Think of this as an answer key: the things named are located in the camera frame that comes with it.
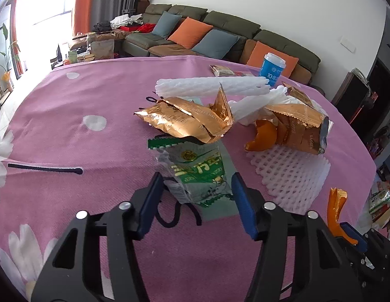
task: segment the metal screw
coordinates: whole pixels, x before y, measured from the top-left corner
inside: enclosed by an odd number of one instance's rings
[[[263,207],[266,209],[266,210],[274,210],[276,209],[276,204],[274,204],[273,202],[266,202]]]
[[[85,219],[88,216],[88,212],[81,210],[76,214],[77,219]]]
[[[118,208],[120,208],[121,210],[128,210],[130,207],[131,207],[131,203],[128,202],[128,201],[124,201],[124,202],[121,202],[120,205],[118,206]]]
[[[311,218],[311,219],[317,219],[319,217],[318,213],[314,210],[308,211],[307,215],[308,215],[308,218]]]

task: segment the orange pillow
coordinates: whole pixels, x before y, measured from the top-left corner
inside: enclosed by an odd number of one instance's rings
[[[261,68],[263,64],[263,60],[265,58],[265,55],[267,53],[273,53],[277,55],[278,57],[284,59],[286,61],[286,68],[283,69],[283,72],[281,73],[282,76],[289,78],[291,73],[293,72],[295,66],[297,65],[298,58],[290,57],[289,55],[280,52],[278,50],[275,50],[271,48],[268,45],[265,45],[261,42],[256,42],[256,46],[254,50],[251,53],[251,56],[249,57],[248,62],[246,63],[248,66],[253,66],[257,68]]]
[[[187,49],[192,49],[212,28],[213,26],[188,17],[168,40],[182,45]]]

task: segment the blue pillow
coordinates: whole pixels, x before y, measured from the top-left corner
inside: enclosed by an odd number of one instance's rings
[[[237,35],[212,29],[196,44],[192,51],[214,59],[223,59],[228,51],[240,39]]]
[[[166,11],[163,12],[152,33],[166,39],[182,16],[173,15]]]

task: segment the table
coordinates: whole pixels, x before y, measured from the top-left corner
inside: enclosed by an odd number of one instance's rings
[[[155,82],[211,76],[210,64],[257,72],[198,56],[101,60],[56,69],[26,97],[0,147],[0,262],[21,292],[37,279],[56,238],[77,211],[108,211],[147,185],[156,170],[147,139],[159,132],[133,112],[151,105],[145,98],[154,96]],[[311,209],[326,219],[330,187],[342,188],[349,199],[340,220],[354,224],[371,188],[375,164],[335,107],[313,88],[300,87],[334,122],[325,153],[330,172]],[[89,115],[100,117],[85,118]],[[252,127],[236,124],[223,143],[246,184],[269,199],[243,149],[253,138]],[[6,167],[12,161],[82,167],[83,174]],[[173,218],[174,204],[172,195],[165,193],[159,211],[166,221]],[[196,226],[192,212],[182,208],[176,227],[167,229],[154,221],[135,248],[151,301],[237,302],[246,295],[260,245],[246,235],[238,216]],[[289,239],[284,284],[291,282],[293,260]],[[108,270],[105,262],[102,266],[107,296]]]

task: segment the green sofa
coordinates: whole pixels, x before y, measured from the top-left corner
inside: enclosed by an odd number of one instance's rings
[[[178,22],[176,28],[179,27],[186,17],[190,17],[208,25],[212,25],[214,29],[238,35],[240,39],[229,50],[223,58],[224,60],[246,64],[256,42],[259,41],[280,52],[299,59],[290,79],[303,84],[310,84],[314,74],[318,70],[320,59],[313,52],[281,35],[268,30],[261,30],[260,25],[237,16],[217,11],[210,11],[208,13],[207,9],[191,6],[150,4],[143,14],[144,23],[156,24],[164,11],[182,16],[182,19]],[[200,55],[199,53],[186,49],[181,45],[154,35],[153,33],[129,34],[123,42],[123,49],[134,57]]]

